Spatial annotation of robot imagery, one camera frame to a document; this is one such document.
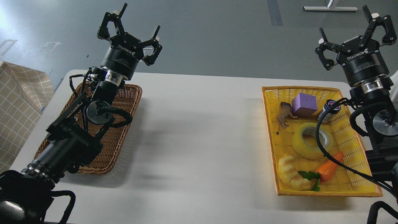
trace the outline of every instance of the brown wicker basket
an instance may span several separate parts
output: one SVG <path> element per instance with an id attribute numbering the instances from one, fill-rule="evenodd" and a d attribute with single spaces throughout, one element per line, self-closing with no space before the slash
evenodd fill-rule
<path id="1" fill-rule="evenodd" d="M 77 92 L 80 92 L 82 84 L 78 85 L 76 88 Z M 90 90 L 88 84 L 84 86 L 84 92 L 88 97 L 93 95 L 93 91 Z M 123 109 L 127 111 L 131 116 L 134 116 L 134 113 L 137 109 L 138 103 L 140 102 L 142 95 L 142 89 L 140 86 L 125 84 L 125 88 L 120 90 L 116 95 L 112 106 Z M 76 99 L 76 97 L 72 94 L 69 98 L 69 101 L 66 103 L 62 112 L 71 105 L 71 103 Z M 124 119 L 120 115 L 115 115 L 114 123 L 123 121 Z M 80 113 L 78 114 L 77 123 L 82 127 L 82 119 Z M 101 125 L 95 125 L 89 123 L 88 132 L 90 135 L 94 135 L 97 133 Z M 89 174 L 106 174 L 115 166 L 116 160 L 120 154 L 120 150 L 122 148 L 123 142 L 126 138 L 127 132 L 130 128 L 130 124 L 121 128 L 109 128 L 104 137 L 101 140 L 103 144 L 103 148 L 101 153 L 86 167 L 80 167 L 78 173 L 89 173 Z M 49 145 L 49 142 L 44 139 L 39 149 L 35 154 L 35 158 Z"/>

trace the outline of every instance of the checkered cloth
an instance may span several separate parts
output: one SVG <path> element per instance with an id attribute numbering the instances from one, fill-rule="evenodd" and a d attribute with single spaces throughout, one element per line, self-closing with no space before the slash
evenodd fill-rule
<path id="1" fill-rule="evenodd" d="M 0 173 L 9 169 L 53 95 L 44 72 L 0 61 Z"/>

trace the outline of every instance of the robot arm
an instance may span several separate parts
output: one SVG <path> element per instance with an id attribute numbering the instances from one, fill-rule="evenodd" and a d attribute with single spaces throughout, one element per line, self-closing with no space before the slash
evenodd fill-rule
<path id="1" fill-rule="evenodd" d="M 120 12 L 106 13 L 98 30 L 97 37 L 110 41 L 101 68 L 89 69 L 85 75 L 70 77 L 70 86 L 76 100 L 47 128 L 46 139 L 50 144 L 21 173 L 6 171 L 0 174 L 0 220 L 2 223 L 27 224 L 43 223 L 45 213 L 53 197 L 70 196 L 71 200 L 60 223 L 66 223 L 73 209 L 75 195 L 71 191 L 52 191 L 64 173 L 76 173 L 79 166 L 90 164 L 102 150 L 103 138 L 109 128 L 128 125 L 132 117 L 124 110 L 112 107 L 112 102 L 124 86 L 124 80 L 131 80 L 138 62 L 142 59 L 147 65 L 155 62 L 160 53 L 156 29 L 154 37 L 141 41 L 124 31 L 121 16 L 126 9 L 124 4 Z M 110 37 L 107 24 L 114 22 L 116 35 Z M 151 56 L 144 58 L 143 48 L 155 47 Z M 84 77 L 82 85 L 90 81 L 94 91 L 91 98 L 82 91 L 78 94 L 72 84 L 73 77 Z M 81 113 L 83 127 L 75 116 Z M 113 123 L 114 114 L 125 120 Z M 88 122 L 102 125 L 94 135 L 88 133 Z"/>

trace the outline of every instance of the toy carrot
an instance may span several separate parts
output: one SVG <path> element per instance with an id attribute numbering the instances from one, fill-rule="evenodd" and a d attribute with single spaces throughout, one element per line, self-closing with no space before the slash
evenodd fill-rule
<path id="1" fill-rule="evenodd" d="M 344 153 L 343 152 L 339 152 L 336 155 L 334 155 L 333 157 L 341 163 L 343 161 L 343 156 L 344 156 Z M 315 173 L 319 172 L 320 181 L 321 182 L 326 182 L 326 181 L 329 181 L 332 178 L 332 176 L 334 174 L 334 171 L 336 170 L 337 166 L 338 166 L 337 164 L 335 164 L 334 162 L 328 160 L 326 163 L 324 163 L 320 167 L 318 167 L 315 170 Z"/>

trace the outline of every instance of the black cable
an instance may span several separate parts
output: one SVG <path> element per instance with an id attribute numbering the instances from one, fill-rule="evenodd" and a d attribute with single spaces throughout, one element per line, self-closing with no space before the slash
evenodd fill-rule
<path id="1" fill-rule="evenodd" d="M 70 201 L 64 211 L 64 215 L 62 216 L 61 221 L 59 221 L 59 224 L 66 224 L 66 222 L 69 219 L 70 214 L 72 213 L 72 209 L 73 209 L 74 203 L 76 201 L 76 195 L 72 191 L 51 191 L 50 196 L 51 197 L 59 197 L 59 196 L 69 196 L 70 197 Z"/>
<path id="2" fill-rule="evenodd" d="M 83 82 L 82 82 L 82 89 L 80 90 L 80 93 L 84 92 L 84 86 L 86 85 L 86 80 L 89 74 L 92 74 L 91 68 L 88 68 L 87 72 L 84 74 Z"/>
<path id="3" fill-rule="evenodd" d="M 393 208 L 391 208 L 391 206 L 389 206 L 384 201 L 377 201 L 374 204 L 372 204 L 371 208 L 369 209 L 369 216 L 368 216 L 367 224 L 376 224 L 378 210 L 380 208 L 383 208 L 390 215 L 392 215 L 394 218 L 398 219 L 398 212 L 397 211 L 395 211 Z"/>
<path id="4" fill-rule="evenodd" d="M 82 75 L 82 74 L 79 74 L 79 75 L 71 75 L 71 76 L 69 77 L 69 87 L 70 87 L 70 89 L 72 89 L 73 94 L 74 94 L 76 97 L 78 97 L 79 95 L 77 94 L 75 88 L 73 87 L 73 82 L 72 82 L 72 78 L 76 78 L 76 77 L 83 77 L 83 75 Z"/>
<path id="5" fill-rule="evenodd" d="M 111 125 L 112 128 L 120 128 L 125 125 L 128 125 L 129 123 L 131 123 L 133 121 L 133 117 L 129 113 L 127 113 L 126 111 L 124 111 L 122 109 L 112 107 L 112 106 L 103 106 L 100 109 L 98 109 L 99 115 L 106 113 L 106 112 L 110 112 L 112 114 L 118 114 L 125 119 L 125 121 L 122 121 L 122 122 L 119 122 L 116 124 L 112 124 Z"/>
<path id="6" fill-rule="evenodd" d="M 325 148 L 322 146 L 322 144 L 321 144 L 321 142 L 320 142 L 320 139 L 319 139 L 319 129 L 320 129 L 320 126 L 321 126 L 321 124 L 322 124 L 323 119 L 326 117 L 326 115 L 327 115 L 330 111 L 332 111 L 332 110 L 335 109 L 336 107 L 341 106 L 341 105 L 344 105 L 345 103 L 348 103 L 348 102 L 349 102 L 349 100 L 348 100 L 347 98 L 342 98 L 342 99 L 336 101 L 336 103 L 335 103 L 334 105 L 332 105 L 331 107 L 329 107 L 329 108 L 319 117 L 319 121 L 318 121 L 318 123 L 317 123 L 317 125 L 316 125 L 316 130 L 315 130 L 315 140 L 316 140 L 316 143 L 317 143 L 319 149 L 321 150 L 321 152 L 324 154 L 324 156 L 327 157 L 330 161 L 334 162 L 335 164 L 337 164 L 337 165 L 339 165 L 339 166 L 341 166 L 341 167 L 343 167 L 343 168 L 345 168 L 345 169 L 347 169 L 347 170 L 349 170 L 349 171 L 351 171 L 351 172 L 353 172 L 353 173 L 355 173 L 355 174 L 358 174 L 359 176 L 363 177 L 364 179 L 366 179 L 366 180 L 368 180 L 368 181 L 370 181 L 370 182 L 372 182 L 372 183 L 374 183 L 374 184 L 377 184 L 378 186 L 384 188 L 386 191 L 388 191 L 390 194 L 392 194 L 392 195 L 396 198 L 396 196 L 395 196 L 395 194 L 394 194 L 394 191 L 392 190 L 392 187 L 390 187 L 387 183 L 385 183 L 385 182 L 384 182 L 384 183 L 381 183 L 381 182 L 375 181 L 375 180 L 373 179 L 372 176 L 367 175 L 367 174 L 364 174 L 364 173 L 361 173 L 361 172 L 359 172 L 359 171 L 357 171 L 357 170 L 355 170 L 355 169 L 353 169 L 353 168 L 351 168 L 351 167 L 348 167 L 348 166 L 346 166 L 346 165 L 340 163 L 340 162 L 339 162 L 338 160 L 336 160 L 332 155 L 330 155 L 330 154 L 325 150 Z"/>

